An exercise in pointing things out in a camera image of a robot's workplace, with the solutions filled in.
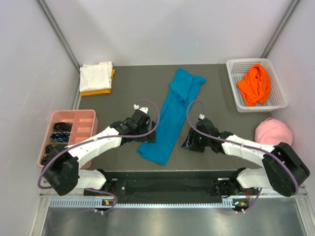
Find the white folded t shirt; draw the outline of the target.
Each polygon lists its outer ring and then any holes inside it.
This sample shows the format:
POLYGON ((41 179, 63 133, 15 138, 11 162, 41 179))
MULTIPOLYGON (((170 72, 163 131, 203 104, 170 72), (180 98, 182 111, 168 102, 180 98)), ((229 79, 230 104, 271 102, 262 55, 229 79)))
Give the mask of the white folded t shirt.
POLYGON ((80 68, 80 92, 111 89, 112 86, 112 62, 99 64, 84 64, 80 68))

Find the pink cap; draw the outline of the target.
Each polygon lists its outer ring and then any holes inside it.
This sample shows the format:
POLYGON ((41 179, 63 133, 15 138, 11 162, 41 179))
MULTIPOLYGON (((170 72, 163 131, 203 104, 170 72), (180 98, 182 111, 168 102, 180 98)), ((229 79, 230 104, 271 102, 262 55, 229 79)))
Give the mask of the pink cap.
POLYGON ((268 118, 257 126, 254 139, 260 144, 278 145, 283 142, 291 146, 293 133, 284 122, 268 118))

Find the white perforated plastic basket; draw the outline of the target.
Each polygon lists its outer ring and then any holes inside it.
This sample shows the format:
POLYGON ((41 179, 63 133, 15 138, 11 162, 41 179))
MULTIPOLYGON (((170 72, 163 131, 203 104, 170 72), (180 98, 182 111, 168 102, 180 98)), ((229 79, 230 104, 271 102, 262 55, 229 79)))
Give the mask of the white perforated plastic basket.
POLYGON ((238 112, 271 112, 288 106, 286 94, 281 85, 278 74, 270 60, 264 58, 230 59, 227 61, 226 67, 234 102, 238 112), (260 64, 268 73, 271 82, 271 91, 268 100, 263 105, 258 103, 256 106, 249 107, 246 105, 237 83, 244 79, 245 74, 255 64, 260 64))

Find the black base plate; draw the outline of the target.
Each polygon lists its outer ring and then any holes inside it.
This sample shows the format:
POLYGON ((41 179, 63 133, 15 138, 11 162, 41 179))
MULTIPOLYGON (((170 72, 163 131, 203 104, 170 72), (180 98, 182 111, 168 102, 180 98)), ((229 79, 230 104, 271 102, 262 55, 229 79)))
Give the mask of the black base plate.
POLYGON ((104 191, 115 194, 120 204, 205 204, 223 198, 255 196, 243 189, 233 171, 107 171, 104 191))

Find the pink compartment tray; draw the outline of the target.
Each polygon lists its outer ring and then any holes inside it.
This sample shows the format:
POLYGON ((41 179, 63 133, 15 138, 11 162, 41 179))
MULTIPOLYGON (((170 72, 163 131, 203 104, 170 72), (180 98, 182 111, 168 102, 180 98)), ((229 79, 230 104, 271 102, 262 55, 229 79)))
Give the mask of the pink compartment tray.
POLYGON ((38 165, 43 167, 52 148, 70 146, 96 134, 98 119, 94 110, 60 110, 53 113, 43 141, 38 165))

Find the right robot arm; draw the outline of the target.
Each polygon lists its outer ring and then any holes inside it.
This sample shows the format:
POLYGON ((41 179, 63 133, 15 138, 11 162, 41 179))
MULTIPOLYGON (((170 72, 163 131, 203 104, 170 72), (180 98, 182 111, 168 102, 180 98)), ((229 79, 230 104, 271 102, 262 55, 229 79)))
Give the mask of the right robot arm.
POLYGON ((182 146, 200 153, 210 147, 215 153, 240 157, 259 165, 258 169, 240 168, 234 172, 229 187, 237 195, 257 187, 273 189, 290 197, 297 194, 299 186, 310 176, 309 169, 289 144, 259 144, 231 132, 219 132, 207 118, 199 119, 196 126, 190 128, 182 146))

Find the yellow folded t shirt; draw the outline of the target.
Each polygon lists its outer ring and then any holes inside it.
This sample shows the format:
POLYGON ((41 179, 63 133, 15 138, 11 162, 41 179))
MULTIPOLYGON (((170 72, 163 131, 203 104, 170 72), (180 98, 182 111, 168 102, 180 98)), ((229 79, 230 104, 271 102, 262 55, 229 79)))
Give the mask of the yellow folded t shirt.
POLYGON ((80 95, 81 96, 92 96, 92 95, 102 95, 102 94, 110 94, 112 90, 112 82, 114 79, 116 70, 112 69, 111 76, 110 76, 110 86, 108 88, 91 88, 88 89, 87 91, 81 91, 80 95))

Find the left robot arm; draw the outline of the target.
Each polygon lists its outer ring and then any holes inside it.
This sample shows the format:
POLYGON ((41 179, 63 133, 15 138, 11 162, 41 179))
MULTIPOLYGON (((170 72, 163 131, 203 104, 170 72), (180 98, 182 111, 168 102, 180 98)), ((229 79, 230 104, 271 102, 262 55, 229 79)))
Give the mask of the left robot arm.
POLYGON ((102 132, 67 147, 52 149, 42 170, 43 177, 59 196, 74 189, 95 189, 106 195, 112 184, 103 170, 83 170, 82 167, 102 153, 126 143, 154 143, 156 123, 151 121, 147 107, 136 109, 124 121, 117 121, 102 132))

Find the blue t shirt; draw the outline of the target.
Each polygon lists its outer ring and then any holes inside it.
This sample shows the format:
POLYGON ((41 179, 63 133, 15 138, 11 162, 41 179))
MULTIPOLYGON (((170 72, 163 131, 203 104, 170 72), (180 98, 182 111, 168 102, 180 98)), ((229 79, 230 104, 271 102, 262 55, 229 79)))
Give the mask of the blue t shirt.
POLYGON ((178 68, 162 106, 160 121, 156 129, 156 141, 143 143, 137 150, 141 157, 160 165, 166 165, 180 135, 188 105, 197 98, 203 77, 194 76, 178 68))

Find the orange crumpled t shirt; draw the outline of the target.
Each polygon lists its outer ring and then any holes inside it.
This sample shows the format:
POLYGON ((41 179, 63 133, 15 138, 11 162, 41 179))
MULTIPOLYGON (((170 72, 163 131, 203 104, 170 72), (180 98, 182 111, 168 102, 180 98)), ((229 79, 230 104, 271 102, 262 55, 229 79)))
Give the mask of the orange crumpled t shirt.
POLYGON ((240 93, 249 107, 264 105, 271 92, 271 80, 268 72, 260 64, 253 65, 237 83, 240 93))

